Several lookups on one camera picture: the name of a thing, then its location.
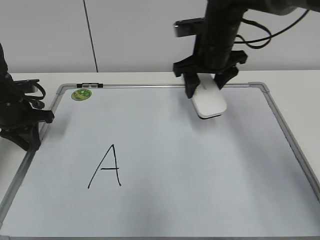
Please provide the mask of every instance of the whiteboard surface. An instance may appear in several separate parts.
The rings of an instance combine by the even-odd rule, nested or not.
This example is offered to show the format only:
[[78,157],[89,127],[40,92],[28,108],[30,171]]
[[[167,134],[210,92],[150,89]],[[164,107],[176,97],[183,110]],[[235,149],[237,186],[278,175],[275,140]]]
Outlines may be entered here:
[[[183,88],[64,94],[3,222],[14,237],[320,235],[320,204],[258,88],[197,117]],[[119,167],[98,170],[114,144]],[[114,168],[109,152],[102,168]]]

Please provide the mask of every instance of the black marker writing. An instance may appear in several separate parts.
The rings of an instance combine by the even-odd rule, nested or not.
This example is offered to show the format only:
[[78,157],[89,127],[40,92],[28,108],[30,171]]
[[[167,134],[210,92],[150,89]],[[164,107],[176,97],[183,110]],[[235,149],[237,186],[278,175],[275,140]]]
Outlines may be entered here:
[[121,183],[120,183],[120,181],[119,181],[119,175],[118,175],[118,169],[119,169],[119,168],[118,168],[118,166],[117,166],[116,149],[115,149],[115,145],[112,144],[112,145],[109,147],[108,151],[106,151],[104,157],[102,158],[102,160],[101,160],[101,162],[99,163],[98,167],[97,167],[96,170],[94,171],[93,176],[92,176],[92,178],[91,178],[91,180],[90,180],[90,182],[89,182],[88,189],[90,188],[90,185],[91,185],[92,181],[94,180],[95,175],[96,175],[98,169],[100,168],[101,164],[102,164],[103,161],[105,160],[105,158],[106,158],[106,156],[107,156],[107,154],[109,153],[109,151],[110,151],[111,148],[112,148],[112,150],[113,150],[113,157],[114,157],[115,167],[101,168],[100,170],[115,170],[115,172],[116,172],[116,178],[117,178],[117,180],[118,180],[118,184],[119,184],[119,186],[121,186]]

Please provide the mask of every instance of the sticker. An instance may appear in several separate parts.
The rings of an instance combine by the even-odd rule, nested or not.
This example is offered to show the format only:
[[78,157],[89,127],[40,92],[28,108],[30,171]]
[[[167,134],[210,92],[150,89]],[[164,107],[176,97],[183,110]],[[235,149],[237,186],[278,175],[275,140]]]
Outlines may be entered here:
[[76,101],[83,101],[90,98],[92,95],[92,92],[89,89],[78,89],[74,91],[71,95],[71,98]]

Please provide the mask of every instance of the white table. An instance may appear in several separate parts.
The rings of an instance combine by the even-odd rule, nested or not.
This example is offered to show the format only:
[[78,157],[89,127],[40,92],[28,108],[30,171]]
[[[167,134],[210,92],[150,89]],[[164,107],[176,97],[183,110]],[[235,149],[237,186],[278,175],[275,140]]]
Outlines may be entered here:
[[[181,83],[172,72],[126,73],[15,73],[14,80],[40,79],[48,108],[58,87],[65,83],[167,84]],[[263,82],[320,179],[320,71],[242,71],[231,83]],[[0,139],[0,201],[3,199],[25,152]]]

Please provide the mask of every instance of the black mount bracket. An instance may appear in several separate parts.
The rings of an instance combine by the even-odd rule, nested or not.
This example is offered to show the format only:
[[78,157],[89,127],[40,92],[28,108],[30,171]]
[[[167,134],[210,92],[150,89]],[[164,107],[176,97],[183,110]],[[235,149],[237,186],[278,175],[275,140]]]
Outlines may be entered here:
[[214,81],[219,89],[238,75],[236,65],[245,64],[247,54],[244,51],[231,51],[228,62],[221,69],[209,69],[202,64],[199,59],[200,42],[203,32],[204,18],[194,18],[188,20],[177,21],[174,24],[176,37],[186,37],[196,35],[193,54],[182,61],[173,64],[173,72],[176,77],[183,75],[185,83],[185,93],[187,97],[192,98],[197,86],[200,84],[198,73],[215,74]]
[[54,114],[50,110],[40,110],[45,96],[26,96],[39,88],[39,79],[13,81],[7,73],[0,74],[0,137],[8,139],[27,151],[29,148],[38,150],[41,141],[39,123],[52,123]]

